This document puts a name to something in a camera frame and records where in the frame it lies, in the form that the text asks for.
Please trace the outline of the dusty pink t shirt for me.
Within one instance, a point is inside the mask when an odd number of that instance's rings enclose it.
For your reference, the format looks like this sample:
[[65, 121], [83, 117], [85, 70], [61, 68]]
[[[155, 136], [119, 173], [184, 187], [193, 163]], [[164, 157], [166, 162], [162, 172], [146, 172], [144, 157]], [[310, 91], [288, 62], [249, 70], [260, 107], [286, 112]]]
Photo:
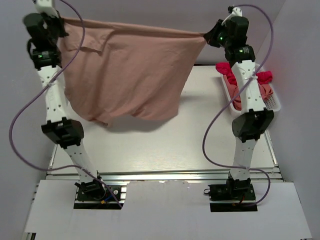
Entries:
[[66, 18], [60, 40], [64, 93], [83, 119], [109, 125], [133, 116], [165, 121], [204, 48], [202, 33]]

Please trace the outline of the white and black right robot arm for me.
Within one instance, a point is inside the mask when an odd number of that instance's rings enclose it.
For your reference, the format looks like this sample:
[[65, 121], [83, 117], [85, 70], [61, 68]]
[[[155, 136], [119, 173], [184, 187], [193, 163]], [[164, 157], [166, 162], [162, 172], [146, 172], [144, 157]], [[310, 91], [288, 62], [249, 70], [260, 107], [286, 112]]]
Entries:
[[225, 58], [235, 76], [241, 100], [241, 114], [231, 124], [236, 146], [233, 164], [225, 184], [211, 185], [209, 195], [214, 201], [242, 200], [250, 191], [250, 170], [257, 141], [274, 118], [268, 110], [258, 85], [253, 48], [247, 44], [249, 21], [243, 16], [218, 20], [204, 35], [210, 46], [223, 47]]

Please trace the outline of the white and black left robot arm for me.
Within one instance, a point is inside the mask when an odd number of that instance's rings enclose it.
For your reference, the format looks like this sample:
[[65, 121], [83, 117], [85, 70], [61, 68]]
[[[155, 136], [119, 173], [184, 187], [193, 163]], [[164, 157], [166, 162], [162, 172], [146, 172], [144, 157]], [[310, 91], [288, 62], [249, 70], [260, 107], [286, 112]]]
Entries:
[[61, 17], [45, 13], [30, 13], [23, 18], [23, 24], [30, 35], [27, 44], [41, 85], [45, 89], [46, 123], [42, 132], [59, 145], [76, 166], [79, 182], [76, 186], [88, 197], [100, 200], [106, 195], [106, 187], [99, 182], [100, 175], [84, 148], [82, 124], [71, 119], [67, 113], [64, 76], [60, 74], [54, 82], [51, 79], [62, 70], [58, 39], [66, 37]]

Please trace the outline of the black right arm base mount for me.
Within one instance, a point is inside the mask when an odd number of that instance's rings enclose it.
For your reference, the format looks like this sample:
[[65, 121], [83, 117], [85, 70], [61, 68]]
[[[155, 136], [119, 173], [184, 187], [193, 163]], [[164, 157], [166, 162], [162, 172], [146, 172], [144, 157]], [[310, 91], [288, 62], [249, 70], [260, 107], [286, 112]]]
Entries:
[[256, 195], [251, 184], [248, 189], [230, 193], [225, 184], [211, 184], [203, 190], [209, 197], [211, 213], [257, 212]]

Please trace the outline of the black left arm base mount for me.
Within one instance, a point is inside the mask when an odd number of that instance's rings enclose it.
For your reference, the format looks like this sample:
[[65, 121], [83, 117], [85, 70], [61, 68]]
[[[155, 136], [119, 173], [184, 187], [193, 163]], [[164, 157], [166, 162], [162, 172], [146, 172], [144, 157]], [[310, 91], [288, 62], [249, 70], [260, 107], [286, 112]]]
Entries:
[[[121, 185], [110, 185], [110, 190], [115, 195], [116, 199], [119, 201], [121, 206], [124, 205], [126, 190], [125, 186]], [[121, 207], [112, 197], [110, 192], [106, 190], [106, 193], [103, 197], [93, 198], [89, 195], [83, 193], [82, 190], [77, 188], [74, 205], [74, 210], [120, 210]]]

